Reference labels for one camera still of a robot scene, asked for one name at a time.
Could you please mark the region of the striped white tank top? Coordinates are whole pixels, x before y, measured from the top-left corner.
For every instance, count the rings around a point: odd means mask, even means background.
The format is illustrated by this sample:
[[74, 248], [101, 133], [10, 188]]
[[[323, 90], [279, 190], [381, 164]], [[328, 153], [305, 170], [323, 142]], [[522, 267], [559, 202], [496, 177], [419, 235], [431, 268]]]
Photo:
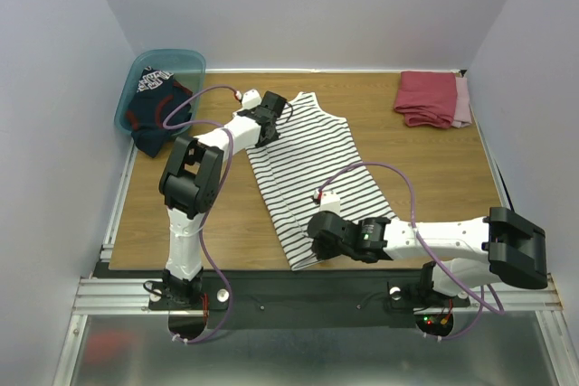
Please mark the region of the striped white tank top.
[[300, 92], [283, 110], [277, 141], [247, 150], [250, 165], [274, 236], [280, 258], [267, 263], [268, 250], [260, 248], [252, 266], [258, 269], [363, 268], [364, 263], [345, 256], [320, 261], [307, 235], [310, 218], [318, 211], [315, 191], [328, 182], [338, 195], [340, 211], [349, 221], [387, 217], [396, 213], [387, 195], [365, 167], [345, 174], [344, 167], [362, 158], [346, 118], [327, 113], [313, 92]]

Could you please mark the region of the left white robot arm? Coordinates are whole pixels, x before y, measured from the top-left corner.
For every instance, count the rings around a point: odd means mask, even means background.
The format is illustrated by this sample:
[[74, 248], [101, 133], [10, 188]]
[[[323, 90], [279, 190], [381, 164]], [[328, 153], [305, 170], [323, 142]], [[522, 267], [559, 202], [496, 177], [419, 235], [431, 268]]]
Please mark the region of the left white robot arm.
[[177, 137], [159, 181], [169, 218], [169, 254], [159, 282], [144, 289], [151, 310], [190, 310], [208, 304], [202, 291], [203, 243], [208, 212], [224, 184], [233, 156], [266, 146], [280, 135], [277, 122], [291, 105], [282, 96], [252, 89], [238, 94], [242, 107], [228, 123], [196, 137]]

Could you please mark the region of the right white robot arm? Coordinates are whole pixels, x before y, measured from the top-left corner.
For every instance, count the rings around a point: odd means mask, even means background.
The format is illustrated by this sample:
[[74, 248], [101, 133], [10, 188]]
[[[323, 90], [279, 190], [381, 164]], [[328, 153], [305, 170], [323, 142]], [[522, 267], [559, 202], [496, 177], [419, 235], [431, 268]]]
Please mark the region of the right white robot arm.
[[385, 217], [347, 221], [320, 211], [310, 219], [307, 234], [321, 260], [430, 258], [417, 283], [403, 288], [403, 297], [427, 305], [498, 282], [527, 290], [542, 290], [548, 283], [545, 231], [504, 207], [468, 221], [418, 223]]

